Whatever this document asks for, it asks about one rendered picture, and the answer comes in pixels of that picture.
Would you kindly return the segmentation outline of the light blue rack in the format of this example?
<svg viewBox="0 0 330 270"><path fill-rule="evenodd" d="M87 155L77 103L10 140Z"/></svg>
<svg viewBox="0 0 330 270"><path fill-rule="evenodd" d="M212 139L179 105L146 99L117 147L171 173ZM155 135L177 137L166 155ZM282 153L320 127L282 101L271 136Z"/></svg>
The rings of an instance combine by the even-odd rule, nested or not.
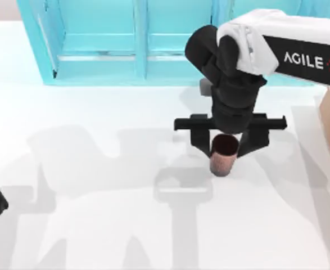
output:
<svg viewBox="0 0 330 270"><path fill-rule="evenodd" d="M48 86L191 86L184 46L246 0L16 0Z"/></svg>

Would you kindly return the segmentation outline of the pale grey rounded box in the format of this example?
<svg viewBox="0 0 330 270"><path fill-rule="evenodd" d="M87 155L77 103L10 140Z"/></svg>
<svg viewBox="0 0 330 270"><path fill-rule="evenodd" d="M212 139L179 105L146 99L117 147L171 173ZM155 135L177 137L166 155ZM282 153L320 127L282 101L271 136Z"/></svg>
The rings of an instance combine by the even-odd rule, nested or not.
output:
<svg viewBox="0 0 330 270"><path fill-rule="evenodd" d="M200 94L205 97L210 97L211 96L211 87L212 83L206 79L202 78L199 83L200 86Z"/></svg>

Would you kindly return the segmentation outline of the dark pink cup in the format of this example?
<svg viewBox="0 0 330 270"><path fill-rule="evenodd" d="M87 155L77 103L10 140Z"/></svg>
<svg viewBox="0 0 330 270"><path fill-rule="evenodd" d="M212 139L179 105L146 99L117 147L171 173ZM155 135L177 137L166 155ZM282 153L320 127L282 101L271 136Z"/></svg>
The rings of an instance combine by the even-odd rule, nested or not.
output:
<svg viewBox="0 0 330 270"><path fill-rule="evenodd" d="M239 140L230 134L216 135L210 149L210 171L217 177L225 177L232 170L239 150Z"/></svg>

